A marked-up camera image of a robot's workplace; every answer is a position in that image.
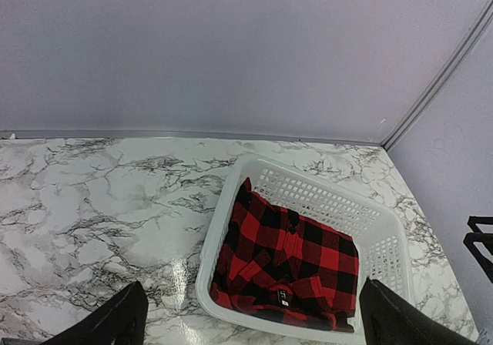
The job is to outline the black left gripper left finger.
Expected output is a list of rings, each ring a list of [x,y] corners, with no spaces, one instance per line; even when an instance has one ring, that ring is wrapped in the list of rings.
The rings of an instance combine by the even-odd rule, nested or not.
[[[45,344],[142,344],[149,301],[140,282],[121,289],[82,321]]]

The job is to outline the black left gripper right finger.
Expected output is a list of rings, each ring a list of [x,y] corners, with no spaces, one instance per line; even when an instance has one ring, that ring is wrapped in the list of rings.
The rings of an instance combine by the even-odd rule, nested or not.
[[[367,344],[473,344],[424,315],[379,280],[366,279],[360,309]]]

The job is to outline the red black plaid shirt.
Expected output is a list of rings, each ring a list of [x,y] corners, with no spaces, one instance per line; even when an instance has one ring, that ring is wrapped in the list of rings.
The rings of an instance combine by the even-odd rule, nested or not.
[[[353,239],[267,202],[245,179],[213,272],[210,297],[229,310],[351,333],[359,256]]]

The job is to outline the white plastic laundry basket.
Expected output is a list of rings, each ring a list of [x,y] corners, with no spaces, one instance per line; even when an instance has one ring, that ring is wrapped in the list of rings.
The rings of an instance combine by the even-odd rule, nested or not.
[[[359,295],[379,280],[413,300],[404,227],[388,208],[270,159],[239,159],[200,254],[210,315],[286,337],[362,344]]]

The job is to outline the right aluminium corner post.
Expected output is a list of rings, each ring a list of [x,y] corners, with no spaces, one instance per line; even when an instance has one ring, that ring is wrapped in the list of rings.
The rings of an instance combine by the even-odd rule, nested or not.
[[[415,124],[425,109],[434,101],[438,93],[443,89],[448,80],[477,45],[478,40],[486,33],[491,24],[492,0],[487,0],[451,56],[429,82],[404,117],[380,143],[380,146],[383,149],[386,151],[390,150],[413,126],[413,124]]]

